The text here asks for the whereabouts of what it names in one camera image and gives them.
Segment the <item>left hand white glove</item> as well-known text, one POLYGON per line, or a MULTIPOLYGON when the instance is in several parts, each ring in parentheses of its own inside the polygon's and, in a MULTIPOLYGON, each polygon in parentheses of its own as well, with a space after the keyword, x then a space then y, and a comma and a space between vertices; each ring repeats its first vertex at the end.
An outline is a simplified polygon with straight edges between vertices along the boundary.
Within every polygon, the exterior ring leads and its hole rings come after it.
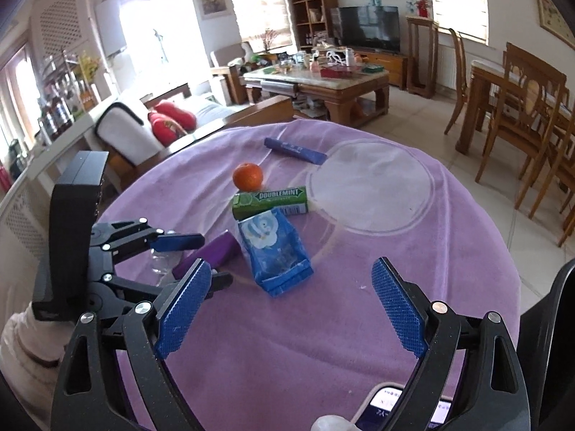
POLYGON ((1 335, 1 372, 33 413, 48 414, 74 324, 40 321, 31 306, 13 314, 1 335))

